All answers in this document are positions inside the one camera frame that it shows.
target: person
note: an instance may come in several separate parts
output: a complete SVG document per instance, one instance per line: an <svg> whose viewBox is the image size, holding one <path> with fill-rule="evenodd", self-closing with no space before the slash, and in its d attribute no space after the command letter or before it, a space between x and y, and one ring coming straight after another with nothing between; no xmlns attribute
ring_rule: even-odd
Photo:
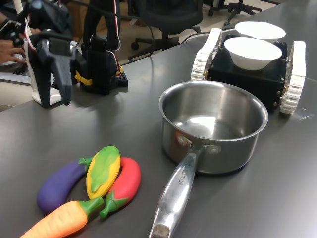
<svg viewBox="0 0 317 238"><path fill-rule="evenodd" d="M7 19L5 15L0 12L0 25ZM38 33L39 29L31 29L31 32ZM21 54L25 56L24 49L22 47L15 47L11 40L0 40L0 64L6 62L26 63L25 59L16 57L14 55Z"/></svg>

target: saucepan handle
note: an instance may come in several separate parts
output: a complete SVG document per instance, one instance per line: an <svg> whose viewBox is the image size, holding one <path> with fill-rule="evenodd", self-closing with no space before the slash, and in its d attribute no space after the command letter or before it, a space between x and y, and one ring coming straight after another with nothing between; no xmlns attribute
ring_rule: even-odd
<svg viewBox="0 0 317 238"><path fill-rule="evenodd" d="M158 201L149 238L170 238L182 217L192 189L201 150L189 149Z"/></svg>

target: purple eggplant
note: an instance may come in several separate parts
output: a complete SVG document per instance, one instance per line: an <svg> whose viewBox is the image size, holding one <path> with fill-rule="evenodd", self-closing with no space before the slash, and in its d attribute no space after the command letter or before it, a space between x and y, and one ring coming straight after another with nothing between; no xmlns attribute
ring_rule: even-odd
<svg viewBox="0 0 317 238"><path fill-rule="evenodd" d="M63 205L73 186L87 172L92 159L75 160L49 177L38 192L39 208L48 214Z"/></svg>

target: black box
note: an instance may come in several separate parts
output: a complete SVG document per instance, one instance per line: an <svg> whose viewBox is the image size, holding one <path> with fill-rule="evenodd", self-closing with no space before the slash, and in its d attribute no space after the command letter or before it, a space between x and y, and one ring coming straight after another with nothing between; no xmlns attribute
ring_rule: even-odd
<svg viewBox="0 0 317 238"><path fill-rule="evenodd" d="M234 35L227 35L225 40ZM269 112L277 108L285 85L287 44L275 42L282 50L282 56L273 60L265 68L250 71L238 68L232 62L224 43L218 50L208 70L207 80L232 84L259 98Z"/></svg>

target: floor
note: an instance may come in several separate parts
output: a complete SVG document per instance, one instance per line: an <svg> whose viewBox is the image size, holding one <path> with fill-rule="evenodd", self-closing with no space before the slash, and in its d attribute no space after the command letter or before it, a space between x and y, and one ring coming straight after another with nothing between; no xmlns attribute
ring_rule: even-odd
<svg viewBox="0 0 317 238"><path fill-rule="evenodd" d="M238 0L226 0L225 5L229 4L230 2L237 3ZM263 2L260 0L244 0L243 3L245 5L261 8L262 10L266 10L273 6L276 6L274 4ZM230 13L228 11L221 10L221 11L215 11L213 17L209 17L207 15L208 10L209 10L209 7L207 5L204 5L203 21L198 25L200 26L202 32L210 31L212 28L215 28L215 27L218 27L218 28L223 27L224 22L226 22L228 17L230 16ZM249 15L242 12L240 15L237 15L236 17L234 17L231 20L231 23L244 20L247 17L249 17ZM152 30L153 30L153 35L155 38L162 38L162 33L160 32L159 29L152 28ZM184 40L187 36L194 33L195 32L193 30L183 31L179 35L180 42ZM139 27L136 25L130 26L130 24L125 24L125 23L121 25L121 30L120 30L121 48L116 53L120 64L127 62L128 56L131 56L136 53L135 50L131 49L131 43L134 42L136 37L150 38L151 37L150 30L148 29L148 27ZM139 43L139 45L140 45L139 49L143 49L146 46L148 46L147 44L144 44L144 43Z"/></svg>
<svg viewBox="0 0 317 238"><path fill-rule="evenodd" d="M230 2L237 3L238 0L226 0L225 5L229 4ZM244 0L244 4L262 8L262 10L266 10L275 6L260 0ZM214 27L223 27L224 22L226 22L230 16L228 11L222 10L218 12L215 11L213 17L209 17L207 15L208 9L208 6L204 6L203 21L199 24L202 32L210 31ZM241 13L240 15L237 15L231 21L231 23L244 20L248 16L249 15L245 13ZM152 30L155 38L162 37L162 33L158 29L152 28ZM184 40L187 36L193 33L195 33L193 30L185 30L179 35L180 41ZM151 34L148 27L139 27L136 25L131 26L129 22L122 22L120 31L121 48L117 52L117 57L120 64L127 62L128 56L133 55L136 52L131 49L131 43L134 42L136 37L150 38ZM147 44L140 43L140 49L146 46ZM32 88L30 86L0 82L0 111L30 101L32 99L31 93Z"/></svg>

